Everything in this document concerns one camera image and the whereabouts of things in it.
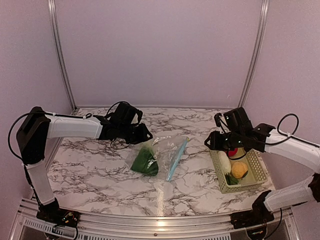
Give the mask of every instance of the plastic bag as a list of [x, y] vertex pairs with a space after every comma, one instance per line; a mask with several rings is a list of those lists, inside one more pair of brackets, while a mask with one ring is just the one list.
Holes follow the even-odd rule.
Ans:
[[153, 138], [134, 146], [125, 163], [135, 172], [169, 182], [188, 141], [186, 136]]

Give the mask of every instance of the yellow fruit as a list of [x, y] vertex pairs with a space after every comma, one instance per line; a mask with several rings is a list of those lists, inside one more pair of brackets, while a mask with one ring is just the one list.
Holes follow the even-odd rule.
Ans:
[[236, 161], [232, 165], [231, 173], [236, 179], [241, 179], [246, 172], [248, 172], [248, 166], [244, 162]]

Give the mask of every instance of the light purple wall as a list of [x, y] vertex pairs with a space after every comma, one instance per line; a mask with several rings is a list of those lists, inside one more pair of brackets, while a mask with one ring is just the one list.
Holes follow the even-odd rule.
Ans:
[[59, 0], [79, 106], [236, 107], [257, 35], [257, 0]]
[[[300, 118], [297, 136], [320, 143], [320, 1], [271, 0], [261, 54], [245, 109], [256, 125], [276, 126], [287, 113]], [[292, 131], [294, 121], [284, 124]], [[277, 188], [313, 171], [286, 158], [264, 154]], [[294, 208], [303, 240], [320, 239], [320, 203]]]
[[[70, 113], [54, 48], [47, 1], [0, 0], [0, 236], [8, 239], [30, 188], [8, 149], [13, 121], [34, 106]], [[17, 151], [15, 133], [12, 136]]]

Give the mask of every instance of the cable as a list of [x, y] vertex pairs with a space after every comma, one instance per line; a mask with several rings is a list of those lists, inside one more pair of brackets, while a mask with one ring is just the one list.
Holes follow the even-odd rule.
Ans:
[[110, 108], [109, 108], [109, 110], [106, 112], [106, 116], [109, 114], [109, 112], [110, 112], [110, 110], [115, 106], [115, 105], [117, 105], [117, 104], [121, 104], [121, 103], [126, 103], [126, 104], [129, 104], [130, 105], [130, 103], [128, 103], [127, 101], [117, 101], [115, 104], [113, 104]]
[[[22, 157], [19, 156], [18, 154], [15, 153], [15, 151], [13, 150], [12, 146], [11, 146], [11, 133], [12, 133], [12, 130], [14, 129], [15, 125], [17, 124], [17, 122], [19, 122], [22, 118], [26, 117], [26, 116], [29, 116], [29, 115], [34, 115], [34, 114], [42, 114], [42, 115], [49, 115], [49, 116], [56, 116], [56, 117], [66, 117], [66, 118], [77, 118], [77, 119], [83, 119], [84, 117], [83, 116], [72, 116], [72, 115], [64, 115], [64, 114], [53, 114], [51, 112], [45, 112], [45, 111], [41, 111], [41, 112], [28, 112], [28, 113], [25, 113], [25, 114], [22, 114], [21, 116], [19, 116], [14, 122], [13, 124], [11, 125], [10, 129], [9, 129], [9, 132], [8, 132], [8, 138], [7, 138], [7, 141], [8, 141], [8, 146], [9, 146], [9, 149], [10, 149], [10, 152], [15, 156], [17, 157], [18, 159], [22, 160]], [[85, 118], [88, 119], [88, 118], [91, 118], [92, 117], [92, 114], [91, 113], [87, 113], [85, 115]]]
[[226, 151], [226, 156], [230, 159], [230, 160], [239, 160], [244, 158], [247, 155], [247, 152], [245, 152], [242, 156], [236, 157], [236, 158], [231, 158], [229, 157], [229, 150]]
[[275, 228], [268, 236], [266, 236], [263, 240], [266, 240], [266, 239], [270, 238], [271, 235], [274, 234], [275, 231], [277, 231], [277, 229], [280, 227], [281, 221], [282, 221], [282, 208], [280, 208], [280, 213], [281, 213], [281, 214], [280, 214], [280, 221], [279, 221], [278, 225], [277, 225], [276, 228]]
[[78, 238], [79, 232], [78, 232], [78, 227], [75, 227], [75, 237], [73, 240], [76, 240]]
[[116, 141], [117, 139], [114, 139], [112, 140], [112, 142], [110, 142], [110, 148], [114, 149], [114, 150], [122, 150], [122, 149], [126, 149], [126, 148], [129, 148], [131, 146], [131, 144], [125, 146], [125, 147], [122, 147], [122, 148], [116, 148], [114, 146], [112, 146], [112, 144]]
[[222, 131], [223, 131], [224, 134], [227, 133], [223, 126], [221, 126], [221, 129], [222, 129]]
[[[297, 122], [299, 122], [298, 116], [297, 116], [296, 114], [294, 114], [294, 113], [289, 113], [289, 114], [285, 115], [283, 118], [281, 118], [281, 120], [280, 120], [280, 122], [279, 122], [279, 124], [278, 124], [278, 126], [277, 126], [277, 128], [276, 128], [276, 130], [277, 130], [277, 132], [278, 132], [280, 135], [285, 136], [285, 137], [288, 137], [288, 135], [285, 134], [284, 132], [281, 132], [280, 129], [279, 129], [279, 127], [280, 127], [280, 124], [283, 122], [283, 120], [286, 119], [286, 118], [289, 117], [289, 116], [294, 116], [294, 117], [296, 117]], [[291, 136], [291, 138], [293, 138], [293, 139], [295, 139], [295, 140], [297, 140], [297, 141], [300, 141], [300, 142], [302, 142], [302, 143], [305, 143], [305, 144], [314, 146], [314, 147], [316, 147], [316, 148], [320, 148], [319, 145], [317, 145], [317, 144], [315, 144], [315, 143], [313, 143], [313, 142], [309, 142], [309, 141], [300, 139], [300, 138], [295, 137], [295, 136]]]
[[14, 150], [12, 149], [12, 147], [11, 147], [11, 142], [10, 142], [11, 132], [12, 132], [12, 130], [14, 129], [15, 125], [17, 124], [17, 122], [19, 122], [20, 119], [22, 119], [22, 118], [24, 118], [24, 117], [26, 117], [26, 116], [28, 116], [28, 115], [33, 115], [33, 114], [35, 114], [35, 113], [30, 113], [30, 112], [28, 112], [28, 113], [25, 113], [25, 114], [21, 115], [20, 117], [18, 117], [18, 118], [13, 122], [13, 124], [11, 125], [10, 130], [9, 130], [9, 133], [8, 133], [8, 146], [9, 146], [9, 149], [10, 149], [11, 153], [12, 153], [14, 156], [16, 156], [18, 159], [20, 159], [20, 160], [22, 160], [22, 157], [20, 157], [18, 154], [16, 154], [15, 151], [14, 151]]
[[[297, 129], [298, 129], [298, 126], [299, 126], [299, 118], [298, 118], [298, 116], [297, 116], [296, 114], [294, 114], [294, 113], [289, 113], [289, 114], [285, 115], [285, 116], [279, 121], [278, 126], [277, 126], [277, 130], [279, 131], [279, 128], [280, 128], [281, 123], [283, 122], [284, 119], [286, 119], [286, 118], [289, 117], [289, 116], [294, 116], [294, 117], [296, 117], [296, 126], [295, 126], [293, 132], [291, 133], [291, 134], [293, 135], [293, 134], [296, 133], [296, 131], [297, 131]], [[221, 121], [221, 123], [222, 123], [223, 125], [225, 125], [225, 126], [228, 128], [228, 130], [229, 130], [231, 133], [233, 133], [233, 134], [235, 134], [235, 135], [238, 135], [238, 136], [240, 136], [240, 137], [242, 137], [242, 138], [246, 138], [246, 139], [252, 140], [250, 137], [247, 137], [247, 136], [245, 136], [245, 135], [241, 135], [241, 134], [239, 134], [239, 133], [237, 133], [237, 132], [231, 131], [230, 128], [227, 126], [227, 124], [224, 123], [224, 121], [222, 121], [222, 120], [220, 120], [220, 121]], [[293, 137], [293, 136], [290, 135], [290, 136], [287, 136], [287, 138], [284, 139], [284, 140], [277, 141], [277, 142], [272, 142], [272, 143], [263, 142], [263, 141], [259, 141], [259, 140], [255, 140], [255, 142], [261, 143], [261, 144], [264, 144], [264, 145], [268, 145], [268, 146], [275, 146], [275, 145], [282, 144], [282, 143], [288, 141], [288, 140], [289, 140], [290, 138], [292, 138], [292, 137]]]

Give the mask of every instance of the green vegetable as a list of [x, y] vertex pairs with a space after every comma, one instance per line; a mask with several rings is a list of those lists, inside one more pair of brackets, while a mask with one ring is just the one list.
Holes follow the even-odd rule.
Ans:
[[150, 147], [143, 146], [141, 148], [131, 166], [131, 170], [149, 176], [156, 176], [158, 174], [158, 163]]
[[225, 180], [228, 185], [237, 185], [239, 183], [238, 179], [229, 173], [225, 175]]
[[249, 171], [246, 171], [245, 174], [242, 176], [241, 179], [244, 179], [244, 177], [248, 175], [248, 172], [249, 172]]

